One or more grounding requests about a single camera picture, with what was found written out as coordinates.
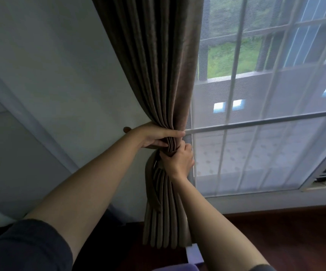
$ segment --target purple object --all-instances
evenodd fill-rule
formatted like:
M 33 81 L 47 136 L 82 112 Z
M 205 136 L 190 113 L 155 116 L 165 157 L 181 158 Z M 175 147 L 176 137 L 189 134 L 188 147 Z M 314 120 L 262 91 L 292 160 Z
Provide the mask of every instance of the purple object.
M 197 266 L 190 263 L 171 265 L 163 268 L 154 269 L 153 271 L 199 271 Z

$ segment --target brown curtain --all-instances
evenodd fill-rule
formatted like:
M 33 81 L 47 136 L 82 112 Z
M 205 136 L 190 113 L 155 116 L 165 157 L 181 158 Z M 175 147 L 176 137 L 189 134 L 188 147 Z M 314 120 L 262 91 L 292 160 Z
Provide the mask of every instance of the brown curtain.
M 93 0 L 140 106 L 156 124 L 184 130 L 196 73 L 203 0 Z M 168 138 L 168 154 L 179 140 Z M 143 242 L 190 244 L 187 217 L 155 151 L 146 165 Z

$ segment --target person's left arm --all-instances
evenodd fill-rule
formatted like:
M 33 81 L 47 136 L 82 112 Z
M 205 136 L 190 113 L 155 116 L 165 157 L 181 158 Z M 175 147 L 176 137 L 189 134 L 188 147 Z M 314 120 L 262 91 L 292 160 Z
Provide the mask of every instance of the person's left arm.
M 51 191 L 25 219 L 50 224 L 65 239 L 75 260 L 107 209 L 120 180 L 141 147 L 167 146 L 159 139 L 183 137 L 183 131 L 147 123 L 137 127 Z

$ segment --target sleeve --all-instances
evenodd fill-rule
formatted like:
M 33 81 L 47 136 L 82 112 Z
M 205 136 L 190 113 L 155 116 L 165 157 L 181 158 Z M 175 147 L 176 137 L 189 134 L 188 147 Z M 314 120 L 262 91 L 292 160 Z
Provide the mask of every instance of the sleeve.
M 67 271 L 72 266 L 69 245 L 43 221 L 20 220 L 0 236 L 0 270 Z
M 260 264 L 252 268 L 250 271 L 276 271 L 271 265 Z

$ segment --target gathered curtain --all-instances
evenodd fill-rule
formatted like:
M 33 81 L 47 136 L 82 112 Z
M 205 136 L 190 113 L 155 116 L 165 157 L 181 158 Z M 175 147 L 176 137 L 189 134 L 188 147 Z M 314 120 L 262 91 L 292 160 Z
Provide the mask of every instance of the gathered curtain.
M 129 84 L 152 122 L 184 130 L 196 73 L 203 0 L 93 0 Z M 180 139 L 166 139 L 168 155 Z M 145 169 L 143 243 L 157 248 L 191 242 L 178 193 L 156 150 Z

